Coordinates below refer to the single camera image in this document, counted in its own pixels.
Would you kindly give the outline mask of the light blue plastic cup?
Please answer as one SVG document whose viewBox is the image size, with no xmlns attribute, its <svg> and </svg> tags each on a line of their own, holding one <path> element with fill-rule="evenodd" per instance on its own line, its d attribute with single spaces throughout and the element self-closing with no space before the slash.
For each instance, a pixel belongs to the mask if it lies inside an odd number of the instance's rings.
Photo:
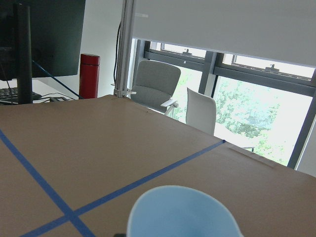
<svg viewBox="0 0 316 237">
<path fill-rule="evenodd" d="M 129 237 L 240 237 L 231 212 L 217 199 L 183 186 L 143 193 L 127 223 Z"/>
</svg>

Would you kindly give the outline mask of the black computer monitor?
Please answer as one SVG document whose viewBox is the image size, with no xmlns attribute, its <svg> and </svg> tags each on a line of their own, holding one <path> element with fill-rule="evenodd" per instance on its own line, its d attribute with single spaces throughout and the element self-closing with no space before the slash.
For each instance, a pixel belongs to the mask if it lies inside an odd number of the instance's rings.
<svg viewBox="0 0 316 237">
<path fill-rule="evenodd" d="M 0 79 L 17 80 L 18 101 L 36 98 L 33 78 L 76 75 L 83 0 L 2 0 Z"/>
</svg>

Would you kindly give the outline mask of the white plastic chair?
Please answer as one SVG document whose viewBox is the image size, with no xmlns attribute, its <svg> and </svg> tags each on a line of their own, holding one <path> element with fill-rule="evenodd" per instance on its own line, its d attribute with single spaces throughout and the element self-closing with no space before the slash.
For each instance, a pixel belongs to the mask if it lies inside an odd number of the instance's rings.
<svg viewBox="0 0 316 237">
<path fill-rule="evenodd" d="M 216 103 L 213 98 L 187 88 L 186 124 L 214 135 Z"/>
</svg>

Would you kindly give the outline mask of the white roller blind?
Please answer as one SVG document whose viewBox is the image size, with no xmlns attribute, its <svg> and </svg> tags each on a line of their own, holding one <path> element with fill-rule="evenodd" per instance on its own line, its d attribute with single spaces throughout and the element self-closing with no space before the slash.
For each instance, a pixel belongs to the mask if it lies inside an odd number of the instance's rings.
<svg viewBox="0 0 316 237">
<path fill-rule="evenodd" d="M 139 0 L 133 36 L 314 66 L 316 3 L 313 0 Z"/>
</svg>

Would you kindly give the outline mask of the red thermos bottle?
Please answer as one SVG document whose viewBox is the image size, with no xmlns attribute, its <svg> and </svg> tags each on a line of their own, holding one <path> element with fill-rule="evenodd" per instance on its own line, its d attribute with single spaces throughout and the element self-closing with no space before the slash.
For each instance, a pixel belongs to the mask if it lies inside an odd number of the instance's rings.
<svg viewBox="0 0 316 237">
<path fill-rule="evenodd" d="M 100 56 L 80 55 L 79 95 L 85 99 L 97 98 L 99 84 Z"/>
</svg>

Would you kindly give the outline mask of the grey office chair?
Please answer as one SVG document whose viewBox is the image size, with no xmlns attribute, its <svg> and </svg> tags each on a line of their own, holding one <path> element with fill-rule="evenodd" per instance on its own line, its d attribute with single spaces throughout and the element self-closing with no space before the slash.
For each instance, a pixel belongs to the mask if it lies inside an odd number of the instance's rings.
<svg viewBox="0 0 316 237">
<path fill-rule="evenodd" d="M 180 75 L 181 70 L 173 65 L 143 60 L 138 65 L 130 97 L 138 104 L 168 114 L 178 107 L 172 96 Z"/>
</svg>

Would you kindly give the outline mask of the black keyboard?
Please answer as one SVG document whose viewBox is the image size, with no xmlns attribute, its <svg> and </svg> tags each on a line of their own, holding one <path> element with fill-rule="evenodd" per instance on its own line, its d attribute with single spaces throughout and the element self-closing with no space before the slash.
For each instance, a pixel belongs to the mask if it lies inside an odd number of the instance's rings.
<svg viewBox="0 0 316 237">
<path fill-rule="evenodd" d="M 1 88 L 0 89 L 0 104 L 1 105 L 18 105 L 18 88 Z"/>
</svg>

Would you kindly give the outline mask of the aluminium frame post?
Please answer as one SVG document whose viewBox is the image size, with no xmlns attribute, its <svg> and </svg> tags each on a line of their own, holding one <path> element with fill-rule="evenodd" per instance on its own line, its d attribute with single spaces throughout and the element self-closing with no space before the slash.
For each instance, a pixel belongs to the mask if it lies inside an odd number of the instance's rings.
<svg viewBox="0 0 316 237">
<path fill-rule="evenodd" d="M 135 1 L 124 0 L 122 5 L 120 38 L 118 44 L 118 64 L 114 95 L 127 96 L 127 81 L 131 53 L 132 31 L 135 16 Z"/>
</svg>

